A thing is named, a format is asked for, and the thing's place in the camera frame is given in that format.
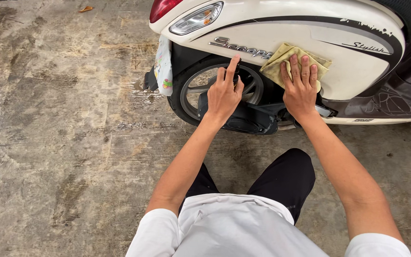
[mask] wet floor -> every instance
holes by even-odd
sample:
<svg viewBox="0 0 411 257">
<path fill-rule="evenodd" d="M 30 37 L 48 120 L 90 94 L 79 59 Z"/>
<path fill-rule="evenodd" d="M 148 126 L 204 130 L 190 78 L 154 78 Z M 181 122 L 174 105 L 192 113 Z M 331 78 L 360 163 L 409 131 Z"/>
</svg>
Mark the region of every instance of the wet floor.
<svg viewBox="0 0 411 257">
<path fill-rule="evenodd" d="M 164 96 L 142 91 L 158 39 L 151 3 L 0 1 L 0 256 L 127 250 L 158 178 L 195 129 Z M 411 250 L 411 124 L 331 128 L 384 190 Z M 343 256 L 345 213 L 302 130 L 220 131 L 205 163 L 221 192 L 245 193 L 292 147 L 317 173 L 296 226 Z"/>
</svg>

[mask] microfiber cloth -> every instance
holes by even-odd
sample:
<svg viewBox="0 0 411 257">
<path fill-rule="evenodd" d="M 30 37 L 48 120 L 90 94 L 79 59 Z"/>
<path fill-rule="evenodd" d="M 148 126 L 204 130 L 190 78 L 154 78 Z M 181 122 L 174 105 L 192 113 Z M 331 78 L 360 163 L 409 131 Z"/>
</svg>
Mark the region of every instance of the microfiber cloth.
<svg viewBox="0 0 411 257">
<path fill-rule="evenodd" d="M 316 64 L 318 68 L 318 78 L 317 78 L 317 92 L 321 89 L 321 83 L 319 80 L 326 74 L 329 70 L 328 67 L 332 64 L 331 61 L 326 61 L 318 56 L 315 56 L 305 50 L 300 49 L 299 47 L 291 46 L 287 43 L 283 43 L 279 49 L 272 55 L 272 57 L 261 67 L 259 70 L 264 76 L 272 80 L 273 82 L 280 85 L 282 88 L 285 88 L 283 84 L 282 75 L 280 72 L 280 63 L 286 62 L 286 69 L 288 70 L 288 74 L 291 80 L 293 77 L 291 76 L 291 65 L 289 63 L 289 58 L 293 55 L 297 54 L 297 61 L 299 70 L 302 69 L 302 56 L 308 55 L 309 56 L 309 66 Z"/>
</svg>

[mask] person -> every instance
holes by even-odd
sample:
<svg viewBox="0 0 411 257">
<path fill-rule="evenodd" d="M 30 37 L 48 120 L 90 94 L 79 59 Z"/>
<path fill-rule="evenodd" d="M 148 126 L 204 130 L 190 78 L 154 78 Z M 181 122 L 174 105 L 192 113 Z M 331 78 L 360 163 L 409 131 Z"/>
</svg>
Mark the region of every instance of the person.
<svg viewBox="0 0 411 257">
<path fill-rule="evenodd" d="M 294 226 L 315 182 L 305 152 L 294 148 L 282 154 L 246 195 L 220 193 L 203 164 L 215 134 L 241 100 L 242 81 L 232 84 L 239 59 L 234 56 L 226 70 L 218 70 L 207 93 L 209 109 L 159 179 L 127 257 L 327 256 Z M 315 110 L 317 67 L 309 67 L 307 56 L 301 70 L 296 55 L 289 61 L 293 81 L 284 62 L 280 67 L 283 101 L 345 209 L 351 240 L 345 256 L 411 256 L 382 190 Z"/>
</svg>

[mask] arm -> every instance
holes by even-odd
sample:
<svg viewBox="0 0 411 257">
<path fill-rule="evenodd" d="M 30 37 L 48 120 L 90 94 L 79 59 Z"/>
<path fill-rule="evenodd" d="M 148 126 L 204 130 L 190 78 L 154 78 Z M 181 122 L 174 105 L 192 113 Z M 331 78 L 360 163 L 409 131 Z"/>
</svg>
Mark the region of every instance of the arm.
<svg viewBox="0 0 411 257">
<path fill-rule="evenodd" d="M 145 213 L 165 208 L 179 215 L 179 207 L 193 184 L 202 161 L 215 134 L 231 116 L 242 98 L 243 83 L 239 78 L 236 88 L 232 77 L 239 62 L 237 54 L 229 67 L 218 70 L 216 82 L 207 92 L 209 109 L 196 131 L 169 165 L 153 191 Z"/>
<path fill-rule="evenodd" d="M 284 62 L 281 66 L 285 84 L 284 102 L 289 113 L 307 133 L 329 181 L 340 197 L 347 215 L 350 239 L 363 233 L 380 233 L 403 242 L 380 187 L 315 110 L 316 65 L 309 70 L 308 58 L 304 56 L 300 71 L 295 55 L 290 58 L 290 63 L 293 82 Z"/>
</svg>

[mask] white t-shirt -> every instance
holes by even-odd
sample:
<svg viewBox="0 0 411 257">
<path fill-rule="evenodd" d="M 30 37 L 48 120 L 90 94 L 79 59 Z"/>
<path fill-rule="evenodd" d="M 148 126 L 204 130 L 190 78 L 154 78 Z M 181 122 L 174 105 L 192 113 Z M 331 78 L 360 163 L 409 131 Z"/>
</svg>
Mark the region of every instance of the white t-shirt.
<svg viewBox="0 0 411 257">
<path fill-rule="evenodd" d="M 179 218 L 155 209 L 141 219 L 126 257 L 327 256 L 294 226 L 288 209 L 254 195 L 188 197 Z M 346 257 L 410 257 L 404 243 L 383 234 L 354 237 Z"/>
</svg>

